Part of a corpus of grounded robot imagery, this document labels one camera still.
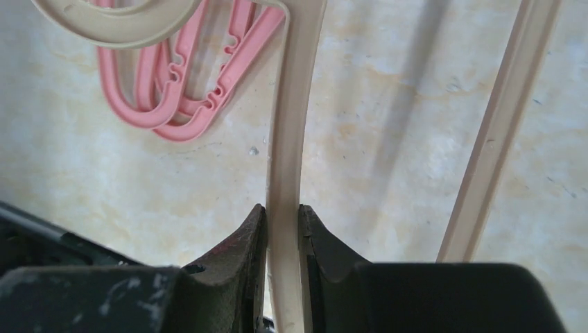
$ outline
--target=dark metal tool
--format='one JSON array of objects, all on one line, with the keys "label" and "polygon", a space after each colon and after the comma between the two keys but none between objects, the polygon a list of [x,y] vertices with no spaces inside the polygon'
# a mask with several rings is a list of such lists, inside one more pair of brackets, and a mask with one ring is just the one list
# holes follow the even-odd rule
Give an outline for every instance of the dark metal tool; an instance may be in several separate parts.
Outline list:
[{"label": "dark metal tool", "polygon": [[[315,333],[564,332],[510,264],[373,264],[300,206]],[[150,267],[0,204],[0,332],[272,332],[266,212],[202,257]]]}]

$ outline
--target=white speck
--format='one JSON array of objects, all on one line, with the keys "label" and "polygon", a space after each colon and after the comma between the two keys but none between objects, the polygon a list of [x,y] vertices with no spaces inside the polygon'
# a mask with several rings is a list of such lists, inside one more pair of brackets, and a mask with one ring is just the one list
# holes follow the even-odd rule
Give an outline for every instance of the white speck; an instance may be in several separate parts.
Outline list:
[{"label": "white speck", "polygon": [[155,325],[157,323],[157,321],[160,318],[161,315],[161,307],[159,307],[159,305],[157,304],[148,304],[142,301],[138,301],[137,305],[139,305],[139,307],[147,310],[150,312],[150,317],[151,317],[151,325]]},{"label": "white speck", "polygon": [[158,298],[163,297],[164,294],[165,294],[165,289],[160,289],[160,290],[156,291],[153,295],[151,295],[151,297],[149,299],[156,300]]},{"label": "white speck", "polygon": [[104,303],[98,308],[98,312],[100,312],[100,314],[103,316],[106,316],[109,311],[110,311],[110,304],[108,304],[108,303]]},{"label": "white speck", "polygon": [[129,283],[128,283],[127,288],[133,289],[133,288],[137,288],[140,285],[141,285],[141,280],[139,280],[139,278],[137,278],[137,277],[132,277],[129,279]]},{"label": "white speck", "polygon": [[79,323],[79,322],[82,320],[83,316],[84,316],[83,314],[78,314],[78,315],[77,315],[77,316],[76,316],[76,317],[75,317],[75,318],[74,318],[74,319],[71,321],[71,323],[72,323],[72,324],[77,324],[77,323]]},{"label": "white speck", "polygon": [[155,274],[155,279],[153,279],[153,288],[160,288],[162,286],[162,275]]},{"label": "white speck", "polygon": [[19,284],[33,284],[39,280],[38,275],[27,273],[25,270],[19,268],[15,269],[2,279],[2,289],[0,289],[0,297],[8,296],[12,290]]}]

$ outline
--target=beige marble surface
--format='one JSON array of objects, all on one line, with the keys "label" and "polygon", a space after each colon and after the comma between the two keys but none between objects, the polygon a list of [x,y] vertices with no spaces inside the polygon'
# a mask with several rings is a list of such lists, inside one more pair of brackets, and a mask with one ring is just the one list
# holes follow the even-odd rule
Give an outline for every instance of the beige marble surface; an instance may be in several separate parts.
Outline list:
[{"label": "beige marble surface", "polygon": [[[213,128],[173,144],[112,114],[93,47],[29,1],[4,6],[0,200],[148,264],[190,262],[264,202],[277,39]],[[214,7],[199,95],[223,61],[229,6]],[[435,259],[517,7],[329,3],[302,202],[368,259]],[[586,17],[588,1],[566,1],[476,257],[529,268],[570,332],[588,329]],[[123,58],[129,89],[133,57]]]}]

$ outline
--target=beige hanger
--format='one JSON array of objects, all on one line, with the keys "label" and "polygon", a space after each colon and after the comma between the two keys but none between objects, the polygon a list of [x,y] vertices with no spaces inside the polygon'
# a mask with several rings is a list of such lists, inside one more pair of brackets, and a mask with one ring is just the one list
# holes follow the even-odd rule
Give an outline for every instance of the beige hanger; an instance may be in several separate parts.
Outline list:
[{"label": "beige hanger", "polygon": [[468,262],[476,252],[561,4],[561,0],[521,2],[438,262]]},{"label": "beige hanger", "polygon": [[102,8],[85,0],[31,0],[48,19],[109,49],[138,49],[178,31],[200,0],[147,0],[125,8]]},{"label": "beige hanger", "polygon": [[304,126],[322,18],[327,0],[255,0],[286,13],[270,129],[268,267],[276,330],[312,332],[306,267],[299,251],[298,207]]}]

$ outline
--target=cream plastic hanger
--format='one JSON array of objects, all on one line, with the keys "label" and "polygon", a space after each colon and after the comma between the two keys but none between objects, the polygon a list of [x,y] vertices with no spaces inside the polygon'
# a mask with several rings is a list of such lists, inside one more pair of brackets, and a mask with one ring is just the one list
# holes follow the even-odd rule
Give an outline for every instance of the cream plastic hanger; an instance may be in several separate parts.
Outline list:
[{"label": "cream plastic hanger", "polygon": [[48,19],[109,49],[138,49],[178,31],[200,0],[146,0],[125,8],[101,8],[85,0],[31,0]]},{"label": "cream plastic hanger", "polygon": [[298,207],[304,126],[327,0],[255,0],[286,14],[268,149],[269,285],[276,331],[312,332]]},{"label": "cream plastic hanger", "polygon": [[465,170],[438,262],[472,260],[562,0],[523,0]]}]

